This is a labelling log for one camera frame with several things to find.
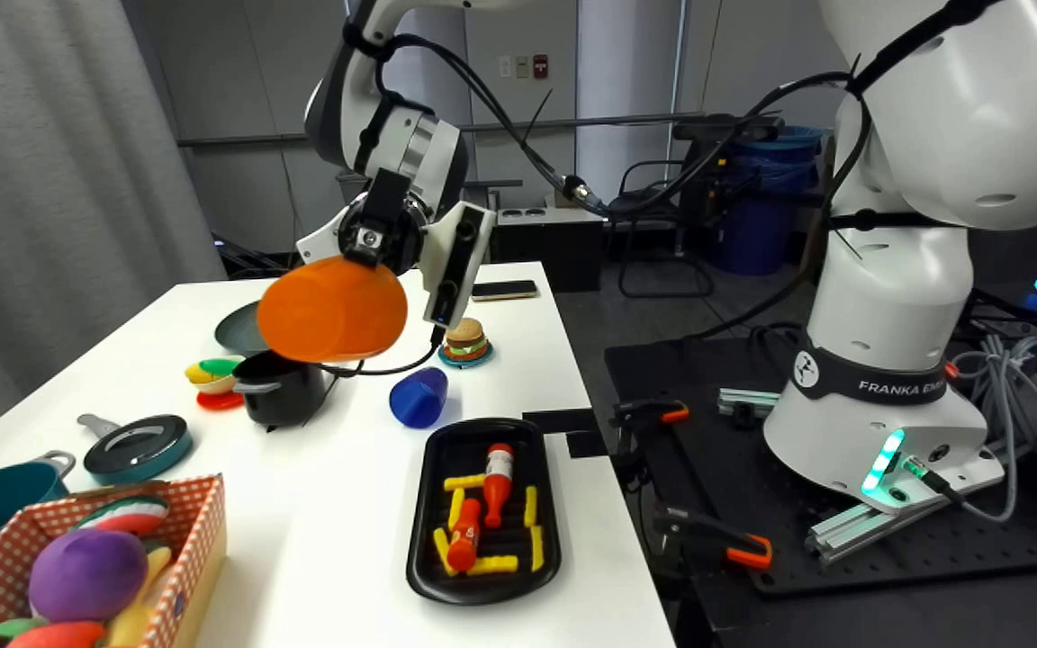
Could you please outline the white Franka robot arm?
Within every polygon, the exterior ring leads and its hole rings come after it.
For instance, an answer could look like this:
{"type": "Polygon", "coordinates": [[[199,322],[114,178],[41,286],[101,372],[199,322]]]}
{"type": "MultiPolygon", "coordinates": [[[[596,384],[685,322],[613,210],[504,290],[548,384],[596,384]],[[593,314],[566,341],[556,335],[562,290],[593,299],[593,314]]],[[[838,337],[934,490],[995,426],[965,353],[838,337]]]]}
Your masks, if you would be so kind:
{"type": "MultiPolygon", "coordinates": [[[[308,89],[319,158],[367,190],[298,242],[308,268],[419,269],[427,318],[449,323],[492,216],[458,196],[463,139],[378,84],[415,8],[510,0],[359,0],[308,89]]],[[[807,341],[762,422],[801,480],[905,512],[1005,476],[983,415],[940,376],[972,290],[975,230],[1037,227],[1037,0],[820,0],[847,65],[833,222],[807,341]]]]}

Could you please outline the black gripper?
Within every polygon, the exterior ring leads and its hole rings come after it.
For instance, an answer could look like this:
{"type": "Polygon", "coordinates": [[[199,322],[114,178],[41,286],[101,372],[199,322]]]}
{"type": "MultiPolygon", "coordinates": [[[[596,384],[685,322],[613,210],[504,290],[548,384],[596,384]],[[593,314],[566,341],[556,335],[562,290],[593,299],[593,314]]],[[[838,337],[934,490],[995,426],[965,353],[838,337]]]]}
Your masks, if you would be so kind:
{"type": "Polygon", "coordinates": [[[378,168],[355,206],[342,216],[340,247],[365,268],[404,275],[419,264],[433,210],[410,181],[378,168]]]}

